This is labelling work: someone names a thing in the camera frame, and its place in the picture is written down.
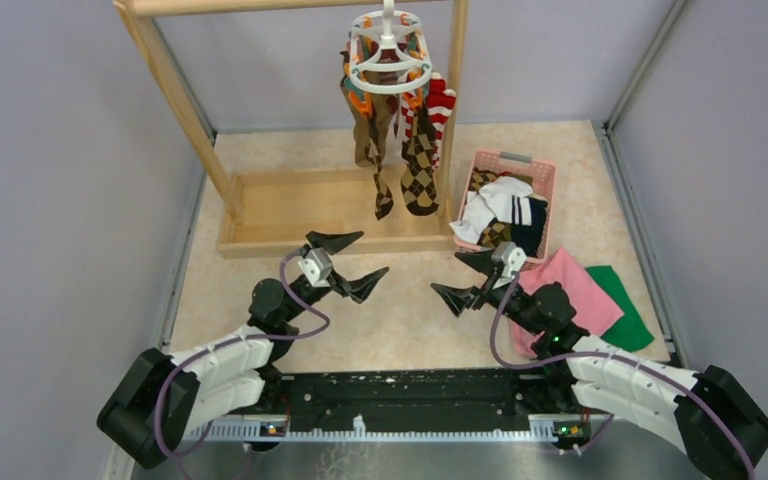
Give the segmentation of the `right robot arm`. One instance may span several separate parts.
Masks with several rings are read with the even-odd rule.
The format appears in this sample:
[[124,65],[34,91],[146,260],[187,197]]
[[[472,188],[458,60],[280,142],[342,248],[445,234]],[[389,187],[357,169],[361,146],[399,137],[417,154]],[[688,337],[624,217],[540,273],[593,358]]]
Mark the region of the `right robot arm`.
[[546,385],[554,409],[572,412],[580,405],[633,423],[675,446],[710,479],[755,478],[768,450],[768,416],[731,372],[659,364],[604,341],[576,324],[579,312],[564,283],[526,291],[525,254],[510,242],[455,256],[485,282],[467,288],[434,283],[432,289],[456,316],[492,306],[492,338],[503,318],[535,335],[536,358],[520,369],[565,364],[569,373]]

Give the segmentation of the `white round clip hanger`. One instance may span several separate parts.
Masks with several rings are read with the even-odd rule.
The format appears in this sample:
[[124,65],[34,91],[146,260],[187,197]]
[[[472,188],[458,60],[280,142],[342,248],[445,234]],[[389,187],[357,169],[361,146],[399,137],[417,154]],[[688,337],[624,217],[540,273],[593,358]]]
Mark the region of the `white round clip hanger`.
[[353,21],[348,46],[342,85],[361,115],[373,116],[375,95],[399,95],[413,110],[422,106],[433,66],[417,15],[384,1]]

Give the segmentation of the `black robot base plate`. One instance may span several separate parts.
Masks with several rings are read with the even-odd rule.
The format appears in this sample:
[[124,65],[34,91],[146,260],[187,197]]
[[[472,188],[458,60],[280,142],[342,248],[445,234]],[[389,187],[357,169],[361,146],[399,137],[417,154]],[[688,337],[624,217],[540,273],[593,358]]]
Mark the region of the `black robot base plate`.
[[552,437],[592,435],[591,411],[570,376],[549,367],[270,374],[244,418],[286,420],[292,433],[343,432],[362,419],[374,433],[517,432],[549,420]]

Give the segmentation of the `white sock black stripes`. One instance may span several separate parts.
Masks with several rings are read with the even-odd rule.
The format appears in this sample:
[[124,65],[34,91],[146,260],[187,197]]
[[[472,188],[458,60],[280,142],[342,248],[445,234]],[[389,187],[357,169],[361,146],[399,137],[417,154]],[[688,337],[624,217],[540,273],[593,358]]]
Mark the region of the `white sock black stripes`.
[[499,177],[478,190],[497,220],[523,226],[532,224],[530,196],[533,193],[530,184],[510,176]]

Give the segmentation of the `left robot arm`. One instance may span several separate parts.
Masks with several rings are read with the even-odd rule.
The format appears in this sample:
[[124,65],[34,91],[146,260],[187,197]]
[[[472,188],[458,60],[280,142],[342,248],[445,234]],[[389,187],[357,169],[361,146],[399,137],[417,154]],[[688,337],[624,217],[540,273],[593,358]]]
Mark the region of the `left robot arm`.
[[208,431],[234,410],[274,410],[281,397],[275,361],[331,324],[316,303],[335,293],[361,304],[388,273],[383,267],[348,280],[336,271],[334,255],[362,235],[307,233],[305,244],[280,261],[277,277],[255,285],[242,326],[189,350],[141,352],[101,408],[97,428],[152,469],[168,459],[181,464],[189,454],[179,447],[185,435]]

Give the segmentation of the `red white striped sock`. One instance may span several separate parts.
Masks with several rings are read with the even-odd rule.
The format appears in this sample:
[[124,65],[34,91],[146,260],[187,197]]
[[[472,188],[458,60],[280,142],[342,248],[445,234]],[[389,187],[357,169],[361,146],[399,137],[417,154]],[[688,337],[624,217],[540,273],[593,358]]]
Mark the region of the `red white striped sock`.
[[[415,97],[414,107],[418,106],[417,92],[407,92]],[[422,90],[422,99],[425,106],[428,108],[429,118],[435,129],[435,147],[434,147],[434,159],[432,162],[439,160],[439,150],[442,147],[443,137],[446,129],[446,124],[452,115],[452,112],[456,106],[457,94],[449,88],[446,80],[443,76],[434,72],[431,75],[430,81]]]

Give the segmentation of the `brown argyle sock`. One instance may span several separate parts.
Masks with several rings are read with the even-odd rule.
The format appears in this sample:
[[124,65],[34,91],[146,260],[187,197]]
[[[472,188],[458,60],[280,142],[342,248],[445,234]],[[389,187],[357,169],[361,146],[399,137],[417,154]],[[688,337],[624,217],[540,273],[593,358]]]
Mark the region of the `brown argyle sock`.
[[365,147],[366,158],[372,165],[372,178],[376,188],[374,201],[374,215],[377,220],[387,217],[394,206],[394,197],[391,189],[383,178],[383,155],[379,130],[376,124],[376,111],[372,108],[368,114],[368,143]]
[[435,132],[428,108],[421,107],[414,117],[411,137],[402,148],[407,168],[400,183],[405,207],[415,216],[432,215],[439,207],[432,165]]

